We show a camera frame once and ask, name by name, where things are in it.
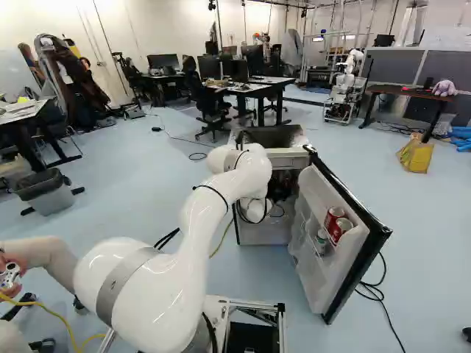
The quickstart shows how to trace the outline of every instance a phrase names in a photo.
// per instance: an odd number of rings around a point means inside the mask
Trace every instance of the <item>white wall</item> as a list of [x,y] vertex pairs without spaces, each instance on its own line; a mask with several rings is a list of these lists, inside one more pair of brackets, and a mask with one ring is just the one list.
[[[96,19],[91,12],[91,1],[80,2],[83,15],[87,15],[96,26]],[[40,33],[56,35],[59,38],[65,34],[68,38],[73,38],[83,56],[90,58],[93,62],[97,59],[94,55],[92,44],[85,33],[75,1],[44,0],[38,6],[36,0],[3,0],[0,11],[0,31],[4,35],[0,37],[0,49],[16,50],[20,42],[28,43],[34,52],[33,41]],[[104,40],[99,31],[95,31],[96,41],[103,45]],[[110,55],[99,60],[111,62]],[[116,84],[118,79],[116,70],[113,67],[93,68],[93,75],[97,83],[102,87],[114,102],[127,100],[123,88]]]
[[[133,58],[142,71],[148,68],[148,54],[176,53],[181,64],[183,54],[196,59],[205,53],[205,41],[216,20],[216,11],[208,10],[208,0],[95,0],[95,3],[111,50],[122,51],[125,57]],[[244,9],[240,0],[219,0],[219,6],[223,46],[230,45],[230,33],[233,44],[240,46],[245,39]],[[246,1],[248,44],[252,44],[255,32],[268,29],[270,9],[272,43],[281,43],[286,8]],[[14,49],[20,42],[33,47],[35,36],[42,32],[58,37],[64,33],[92,62],[95,80],[112,100],[115,103],[129,101],[92,0],[43,0],[40,6],[36,0],[3,0],[0,30],[8,34],[0,38],[0,49]],[[107,65],[98,67],[98,61]]]
[[[369,45],[372,44],[376,34],[389,31],[393,1],[378,0]],[[95,2],[111,50],[122,51],[125,56],[133,58],[142,71],[147,69],[148,54],[176,53],[181,60],[183,54],[196,57],[204,53],[210,26],[216,20],[216,11],[208,10],[208,0],[95,0]],[[399,33],[407,3],[408,0],[400,0],[392,29],[393,35]],[[465,0],[430,0],[424,28],[438,24],[456,25],[464,3]],[[244,10],[240,0],[219,0],[219,5],[223,45],[230,45],[228,35],[233,34],[233,44],[240,46],[241,41],[245,39]],[[361,12],[362,33],[366,32],[371,8],[372,0],[364,0]],[[252,43],[253,33],[268,29],[270,9],[272,9],[270,23],[272,43],[281,43],[285,32],[286,7],[246,0],[248,44]],[[307,34],[311,33],[313,14],[313,11],[308,12]],[[318,9],[314,32],[329,29],[331,15],[332,7]],[[340,8],[336,7],[334,29],[339,28],[339,16]],[[358,5],[348,4],[345,7],[344,28],[356,33],[358,19]],[[303,35],[304,21],[300,10],[290,7],[287,27],[297,28]],[[471,10],[464,16],[464,26],[471,26]],[[96,81],[113,101],[117,103],[129,101],[130,97],[125,93],[114,67],[92,0],[43,0],[40,6],[36,0],[20,2],[3,0],[0,30],[4,33],[0,38],[0,49],[14,49],[20,42],[32,46],[35,36],[41,32],[58,37],[64,33],[74,39],[82,54],[91,60]],[[319,53],[322,49],[313,47],[311,57],[322,57]],[[106,62],[107,66],[100,68],[96,66],[97,61]]]
[[[424,29],[427,30],[427,28],[431,28],[432,26],[455,26],[463,12],[465,2],[466,0],[430,0],[430,4],[425,16]],[[363,0],[362,3],[360,33],[366,33],[372,15],[373,0]],[[396,18],[392,26],[392,35],[399,35],[400,27],[408,3],[409,0],[399,0]],[[373,44],[377,34],[389,33],[394,6],[395,0],[377,0],[375,14],[373,16],[371,35],[369,36],[367,43],[368,46]],[[470,8],[468,11],[465,12],[463,26],[471,26],[471,4],[469,7]],[[321,29],[326,29],[327,31],[330,29],[332,11],[332,7],[323,7],[316,11],[313,33],[319,33]],[[297,25],[296,14],[297,11],[295,9],[290,10],[288,16],[288,28],[297,28],[298,32],[302,36],[303,22],[301,22],[299,16]],[[307,34],[311,33],[311,19],[313,15],[314,10],[308,11],[308,20],[306,25]],[[340,6],[337,5],[334,12],[333,30],[338,30],[340,28],[340,16],[341,9]],[[350,31],[351,34],[355,34],[358,30],[359,20],[360,8],[358,2],[345,5],[344,30]],[[364,35],[359,37],[357,46],[363,46],[365,37],[366,36]],[[354,40],[347,41],[348,48],[352,48],[353,44]],[[310,50],[308,51],[309,57],[311,58],[309,61],[310,65],[321,65],[323,63],[325,54],[319,53],[322,50],[324,50],[324,43],[319,42],[311,44]]]

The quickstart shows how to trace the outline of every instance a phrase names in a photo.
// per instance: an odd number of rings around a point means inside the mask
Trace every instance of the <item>floor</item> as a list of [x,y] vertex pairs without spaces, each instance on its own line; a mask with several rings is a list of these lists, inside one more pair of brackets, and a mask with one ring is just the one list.
[[310,92],[308,90],[300,90],[296,85],[288,85],[283,96],[287,99],[301,100],[308,104],[322,106],[329,98],[329,93]]
[[[291,102],[285,106],[290,111],[284,118],[304,127],[319,156],[394,230],[383,249],[388,274],[381,289],[407,351],[469,352],[460,330],[471,324],[470,156],[436,142],[428,174],[407,173],[394,155],[406,144],[405,135],[359,130],[358,121],[350,126],[326,124],[321,107]],[[79,137],[84,158],[61,166],[75,185],[87,188],[72,208],[48,218],[37,214],[22,218],[24,204],[14,196],[2,196],[0,239],[58,235],[80,256],[102,239],[127,236],[154,243],[177,227],[178,212],[191,187],[210,176],[204,161],[192,162],[188,155],[207,152],[212,144],[202,139],[208,146],[200,146],[151,131],[153,126],[165,126],[173,137],[191,138],[201,127],[193,107],[174,105],[149,112],[158,116],[119,121]],[[273,120],[269,115],[266,124]],[[75,153],[71,143],[63,146]],[[223,220],[213,245],[229,220]],[[174,251],[179,241],[169,243],[167,251]],[[376,260],[365,280],[375,281],[380,273]],[[92,315],[77,316],[71,296],[45,271],[30,271],[22,282],[24,290],[38,294],[66,316],[79,342],[106,331]],[[289,352],[400,351],[379,304],[353,294],[336,321],[325,326],[310,313],[286,249],[240,248],[233,228],[211,260],[208,293],[285,302]],[[60,343],[58,352],[66,352],[68,338],[56,318],[40,308],[27,316],[21,329],[29,340],[53,335]],[[98,346],[92,342],[85,351],[95,352]],[[134,351],[120,340],[112,350]]]

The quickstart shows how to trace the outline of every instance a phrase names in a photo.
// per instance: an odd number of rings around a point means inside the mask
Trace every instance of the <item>mini fridge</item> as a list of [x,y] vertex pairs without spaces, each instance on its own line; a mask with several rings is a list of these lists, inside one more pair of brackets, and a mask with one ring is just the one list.
[[[269,184],[275,205],[259,224],[245,222],[233,206],[238,244],[287,246],[311,311],[331,324],[392,231],[357,200],[311,144],[300,145],[305,142],[301,126],[245,130],[245,143],[267,148],[276,179]],[[317,234],[331,207],[341,207],[354,227],[337,243],[328,236],[320,249]]]

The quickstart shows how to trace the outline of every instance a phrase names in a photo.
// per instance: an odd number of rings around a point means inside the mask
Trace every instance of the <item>open fridge door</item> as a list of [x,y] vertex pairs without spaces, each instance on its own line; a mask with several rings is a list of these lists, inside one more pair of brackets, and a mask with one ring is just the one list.
[[[331,324],[378,255],[392,231],[348,190],[321,161],[312,146],[304,146],[311,164],[299,175],[288,251],[294,259],[313,313]],[[325,232],[330,207],[341,207],[353,228],[338,242]]]

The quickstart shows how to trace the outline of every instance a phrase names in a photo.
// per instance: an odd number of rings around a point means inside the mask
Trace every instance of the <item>white game controller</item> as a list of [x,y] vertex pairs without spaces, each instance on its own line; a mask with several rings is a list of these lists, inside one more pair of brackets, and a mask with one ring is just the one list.
[[0,289],[10,289],[20,278],[20,266],[16,263],[7,263],[5,271],[0,274]]

